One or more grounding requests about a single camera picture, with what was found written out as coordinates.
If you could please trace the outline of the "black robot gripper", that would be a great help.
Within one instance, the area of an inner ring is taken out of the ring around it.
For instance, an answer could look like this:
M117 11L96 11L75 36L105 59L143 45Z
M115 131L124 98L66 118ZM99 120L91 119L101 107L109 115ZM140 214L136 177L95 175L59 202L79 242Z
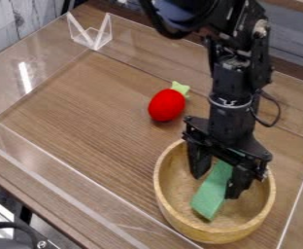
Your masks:
M183 139L193 177L200 179L211 170L213 158L232 166L227 199L239 199L253 181L267 178L268 163L273 160L272 152L255 136L256 110L256 105L212 105L209 118L184 118Z

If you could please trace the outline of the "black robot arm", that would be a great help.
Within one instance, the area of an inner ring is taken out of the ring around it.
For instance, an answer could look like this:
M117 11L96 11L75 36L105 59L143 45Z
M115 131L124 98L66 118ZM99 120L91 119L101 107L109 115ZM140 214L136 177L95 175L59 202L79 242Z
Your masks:
M225 198L237 199L256 180L268 177L273 154L256 140L260 100L269 95L275 67L271 59L272 27L257 0L139 0L159 33L177 40L193 33L208 49L213 87L207 119L184 118L191 173L201 177L212 158L232 166Z

